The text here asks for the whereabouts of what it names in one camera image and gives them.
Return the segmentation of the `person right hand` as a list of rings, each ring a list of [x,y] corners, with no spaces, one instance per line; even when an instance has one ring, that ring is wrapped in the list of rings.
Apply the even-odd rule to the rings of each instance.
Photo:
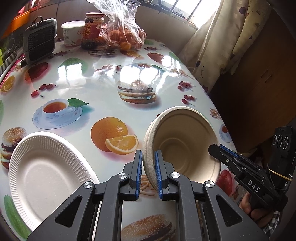
[[[263,228],[271,221],[273,217],[273,211],[268,211],[265,209],[254,209],[249,202],[250,196],[250,193],[247,192],[243,196],[243,199],[241,200],[239,207],[247,215],[249,215],[260,228]]]

